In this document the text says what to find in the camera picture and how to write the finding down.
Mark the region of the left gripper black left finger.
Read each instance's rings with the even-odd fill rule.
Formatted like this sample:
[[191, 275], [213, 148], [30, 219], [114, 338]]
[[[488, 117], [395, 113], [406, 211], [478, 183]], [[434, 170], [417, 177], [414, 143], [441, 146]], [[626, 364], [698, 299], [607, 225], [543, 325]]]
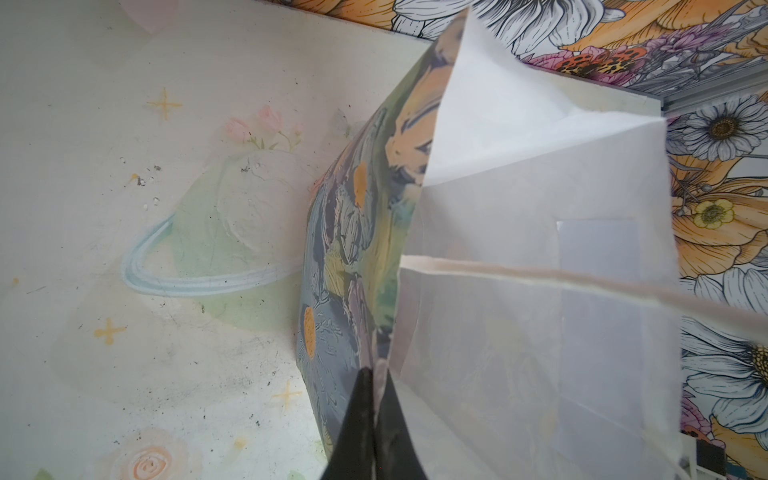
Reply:
[[372, 480], [375, 469], [373, 373], [359, 370], [341, 431], [321, 480]]

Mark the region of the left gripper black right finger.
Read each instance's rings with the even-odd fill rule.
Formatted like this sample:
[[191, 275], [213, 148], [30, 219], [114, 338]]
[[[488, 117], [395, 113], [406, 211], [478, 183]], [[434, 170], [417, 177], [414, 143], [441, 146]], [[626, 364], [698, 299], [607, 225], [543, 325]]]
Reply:
[[387, 373], [375, 421], [374, 472], [378, 480], [427, 480], [390, 373]]

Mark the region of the floral paper gift bag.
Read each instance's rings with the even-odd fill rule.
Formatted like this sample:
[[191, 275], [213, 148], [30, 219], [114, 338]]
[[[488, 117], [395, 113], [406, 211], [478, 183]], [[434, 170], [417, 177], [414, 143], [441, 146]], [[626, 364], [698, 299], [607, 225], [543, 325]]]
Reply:
[[330, 460], [391, 374], [427, 479], [763, 479], [767, 100], [672, 119], [576, 105], [767, 20], [738, 4], [615, 50], [600, 1], [398, 1], [429, 41], [316, 183], [299, 368]]

